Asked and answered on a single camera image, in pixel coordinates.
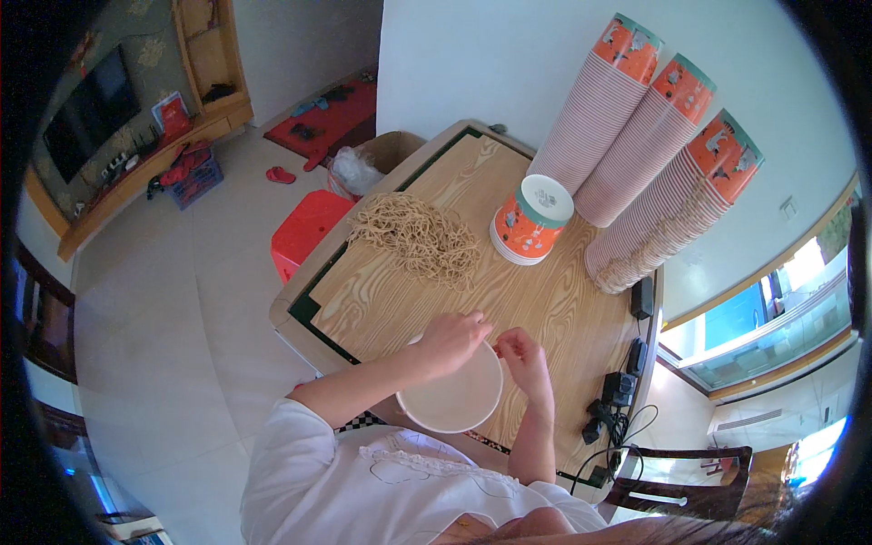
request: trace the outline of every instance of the red slipper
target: red slipper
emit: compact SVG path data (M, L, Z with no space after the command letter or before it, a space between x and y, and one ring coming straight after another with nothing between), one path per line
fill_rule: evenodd
M267 171L267 180L277 181L283 184L292 184L296 180L296 176L286 171L281 167L272 167Z

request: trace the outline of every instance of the tiled floor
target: tiled floor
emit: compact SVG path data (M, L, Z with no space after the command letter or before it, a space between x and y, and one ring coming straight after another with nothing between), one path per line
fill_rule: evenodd
M179 212L140 197L88 244L76 273L79 395L103 471L180 545L240 543L239 500L258 427L314 370L272 330L281 288L269 238L323 186L322 167L245 133L219 145L224 182ZM263 173L297 174L285 186ZM705 446L713 406L659 369L642 446Z

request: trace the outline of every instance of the television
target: television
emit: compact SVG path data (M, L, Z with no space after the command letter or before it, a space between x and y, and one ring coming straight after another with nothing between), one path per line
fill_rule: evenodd
M66 183L109 137L140 112L119 45L76 85L43 133Z

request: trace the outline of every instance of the light switch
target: light switch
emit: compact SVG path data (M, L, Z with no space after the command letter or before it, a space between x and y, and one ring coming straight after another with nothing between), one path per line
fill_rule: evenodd
M796 203L792 195L781 205L781 215L787 221L791 221L796 216Z

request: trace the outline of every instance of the wooden table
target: wooden table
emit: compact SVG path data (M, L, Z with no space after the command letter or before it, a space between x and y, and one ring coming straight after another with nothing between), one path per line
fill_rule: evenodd
M362 242L345 243L350 228L341 221L284 286L270 309L276 331L319 371L394 352L419 334L440 312L481 309L496 328L524 327L544 347L555 391L555 449L559 473L570 479L592 453L606 447L603 436L590 446L581 440L587 405L601 395L603 376L622 370L630 342L639 336L656 346L662 323L662 270L655 274L654 318L637 324L629 291L600 292L583 264L585 246L599 229L573 216L555 249L532 267L514 265L488 238L496 209L524 177L533 151L474 121L444 131L388 174L373 193L402 190L449 208L480 238L482 259L475 289L457 293L391 270L390 256ZM354 207L349 215L360 208ZM648 353L634 407L647 396L656 351ZM504 369L502 399L494 414L470 435L439 436L484 467L505 472L505 452L514 443L526 398ZM395 398L373 411L398 426L415 427ZM589 480L600 455L582 473Z

